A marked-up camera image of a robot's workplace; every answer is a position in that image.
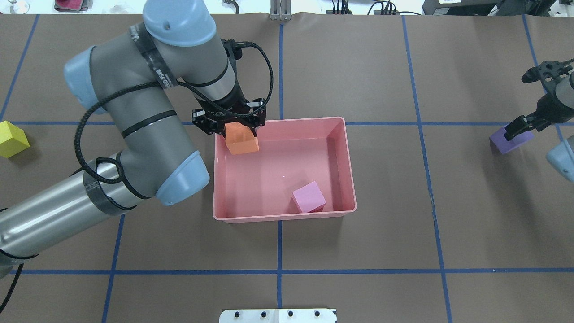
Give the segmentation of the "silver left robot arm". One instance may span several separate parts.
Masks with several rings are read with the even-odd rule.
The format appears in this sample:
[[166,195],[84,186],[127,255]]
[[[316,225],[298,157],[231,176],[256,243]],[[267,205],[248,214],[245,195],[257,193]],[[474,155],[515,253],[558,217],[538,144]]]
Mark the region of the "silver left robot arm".
[[202,0],[148,0],[142,22],[64,66],[86,108],[74,133],[78,171],[1,211],[1,276],[70,237],[155,197],[174,205],[209,183],[209,172],[165,91],[193,92],[192,123],[226,135],[265,124],[271,98],[249,101],[236,61],[256,43],[221,39]]

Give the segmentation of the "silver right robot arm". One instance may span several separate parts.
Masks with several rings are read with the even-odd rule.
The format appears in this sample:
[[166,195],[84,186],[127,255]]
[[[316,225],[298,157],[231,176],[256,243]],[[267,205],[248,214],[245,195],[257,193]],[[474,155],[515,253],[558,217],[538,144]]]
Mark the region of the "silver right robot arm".
[[[542,61],[529,68],[521,78],[523,83],[540,82],[544,94],[536,109],[528,115],[518,116],[504,127],[504,138],[511,141],[527,131],[543,131],[547,127],[567,123],[574,116],[573,59]],[[560,142],[547,153],[553,169],[569,182],[574,180],[573,137],[558,133]]]

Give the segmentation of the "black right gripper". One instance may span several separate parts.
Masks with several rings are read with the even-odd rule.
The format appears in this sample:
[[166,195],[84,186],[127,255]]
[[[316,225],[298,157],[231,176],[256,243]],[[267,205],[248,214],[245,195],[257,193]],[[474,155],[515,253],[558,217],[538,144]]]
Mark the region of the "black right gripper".
[[[523,83],[533,83],[540,81],[546,90],[555,89],[562,81],[567,81],[573,86],[573,61],[543,61],[540,65],[529,68],[522,76]],[[504,138],[507,141],[513,140],[520,134],[535,129],[537,123],[536,116],[519,116],[514,121],[504,127]]]

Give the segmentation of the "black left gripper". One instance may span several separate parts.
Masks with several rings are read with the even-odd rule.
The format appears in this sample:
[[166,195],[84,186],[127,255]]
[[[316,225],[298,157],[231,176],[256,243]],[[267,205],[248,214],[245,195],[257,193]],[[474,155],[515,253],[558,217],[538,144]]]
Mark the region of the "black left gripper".
[[225,124],[239,122],[248,127],[254,137],[266,124],[266,101],[258,98],[252,102],[237,102],[234,106],[217,108],[213,102],[199,100],[200,108],[192,112],[192,124],[208,135],[226,136]]

